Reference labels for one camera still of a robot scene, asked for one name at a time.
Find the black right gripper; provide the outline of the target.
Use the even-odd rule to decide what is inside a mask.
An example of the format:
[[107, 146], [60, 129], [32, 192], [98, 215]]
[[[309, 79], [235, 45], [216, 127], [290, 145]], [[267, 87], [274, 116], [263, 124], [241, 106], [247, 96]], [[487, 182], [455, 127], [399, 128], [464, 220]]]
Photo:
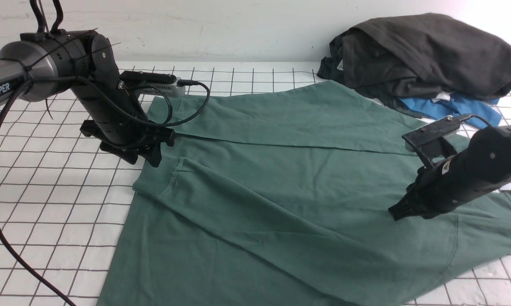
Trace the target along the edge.
[[511, 183], [511, 126], [477, 131], [467, 148], [417, 176], [407, 193], [389, 208], [398, 221], [431, 219]]

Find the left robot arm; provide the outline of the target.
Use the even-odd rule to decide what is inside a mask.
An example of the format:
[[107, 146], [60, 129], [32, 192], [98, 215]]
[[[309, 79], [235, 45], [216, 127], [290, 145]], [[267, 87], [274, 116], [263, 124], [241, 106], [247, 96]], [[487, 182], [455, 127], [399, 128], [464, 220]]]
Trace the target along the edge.
[[110, 41], [94, 30], [24, 33], [0, 50], [0, 106], [15, 92], [40, 102], [71, 90], [91, 117], [81, 134], [130, 164], [143, 157], [157, 167], [162, 143], [174, 145], [174, 131], [149, 120], [138, 101], [167, 88], [176, 88], [173, 75], [120, 72]]

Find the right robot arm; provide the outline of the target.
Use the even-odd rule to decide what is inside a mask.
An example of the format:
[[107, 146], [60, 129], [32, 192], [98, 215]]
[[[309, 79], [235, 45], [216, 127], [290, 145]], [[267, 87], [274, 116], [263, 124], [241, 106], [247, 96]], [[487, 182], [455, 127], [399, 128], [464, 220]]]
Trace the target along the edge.
[[406, 194], [388, 209], [394, 220], [431, 219], [511, 183], [511, 126], [488, 126], [457, 151], [447, 140], [470, 116], [447, 117], [404, 134], [423, 166]]

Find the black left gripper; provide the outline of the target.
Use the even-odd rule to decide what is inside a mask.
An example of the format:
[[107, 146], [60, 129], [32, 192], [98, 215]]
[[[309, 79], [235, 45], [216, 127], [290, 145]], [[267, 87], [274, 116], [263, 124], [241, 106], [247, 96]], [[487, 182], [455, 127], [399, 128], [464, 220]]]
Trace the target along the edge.
[[135, 165], [143, 157], [153, 167], [162, 160], [162, 144], [173, 147], [176, 133], [149, 120], [137, 97], [103, 82], [77, 81], [71, 91], [81, 102], [90, 120], [80, 131], [101, 141], [100, 150]]

